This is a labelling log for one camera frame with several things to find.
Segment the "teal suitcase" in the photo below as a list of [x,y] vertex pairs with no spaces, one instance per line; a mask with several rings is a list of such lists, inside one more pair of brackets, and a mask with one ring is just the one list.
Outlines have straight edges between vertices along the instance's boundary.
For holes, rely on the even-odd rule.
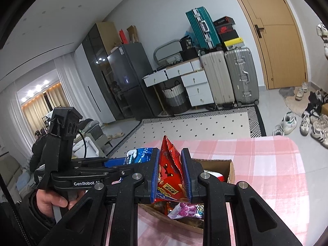
[[214,49],[220,44],[213,21],[204,7],[186,13],[201,48]]

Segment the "human hand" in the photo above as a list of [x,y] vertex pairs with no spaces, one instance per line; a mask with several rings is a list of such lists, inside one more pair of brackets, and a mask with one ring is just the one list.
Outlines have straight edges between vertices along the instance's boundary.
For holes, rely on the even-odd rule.
[[54,211],[52,206],[59,206],[62,208],[67,207],[69,210],[82,198],[85,194],[84,190],[78,191],[77,199],[74,201],[68,202],[64,197],[60,196],[58,193],[53,190],[37,190],[36,192],[36,205],[41,213],[44,215],[53,218]]

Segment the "slipper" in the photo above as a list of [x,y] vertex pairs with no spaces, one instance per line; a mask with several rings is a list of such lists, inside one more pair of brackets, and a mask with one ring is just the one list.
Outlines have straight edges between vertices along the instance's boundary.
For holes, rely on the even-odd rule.
[[123,137],[124,136],[124,133],[123,132],[119,132],[119,133],[116,133],[114,136],[113,136],[113,139],[117,139],[117,138],[120,138],[120,137]]

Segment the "metal screw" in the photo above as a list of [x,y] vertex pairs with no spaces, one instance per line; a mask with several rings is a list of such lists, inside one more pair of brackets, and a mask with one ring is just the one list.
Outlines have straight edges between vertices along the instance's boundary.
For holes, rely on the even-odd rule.
[[104,187],[104,184],[99,182],[99,183],[96,183],[94,187],[96,190],[101,190]]
[[247,182],[245,182],[245,181],[241,181],[241,182],[239,182],[239,183],[238,183],[238,186],[239,186],[240,188],[242,188],[242,189],[247,189],[247,188],[248,188],[248,184],[247,184]]
[[210,176],[211,175],[209,173],[207,173],[207,172],[202,172],[200,174],[200,177],[203,178],[203,179],[208,179],[208,178],[210,178]]
[[142,177],[142,174],[140,174],[140,173],[134,173],[134,174],[132,175],[132,178],[133,178],[133,179],[141,179],[141,177]]

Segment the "black and white rug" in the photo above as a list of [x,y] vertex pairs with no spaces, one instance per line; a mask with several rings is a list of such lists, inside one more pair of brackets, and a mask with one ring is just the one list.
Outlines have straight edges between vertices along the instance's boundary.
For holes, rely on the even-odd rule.
[[225,140],[266,136],[258,107],[208,111],[173,117],[143,119],[112,151],[108,157],[126,156],[131,149],[163,136],[173,140]]

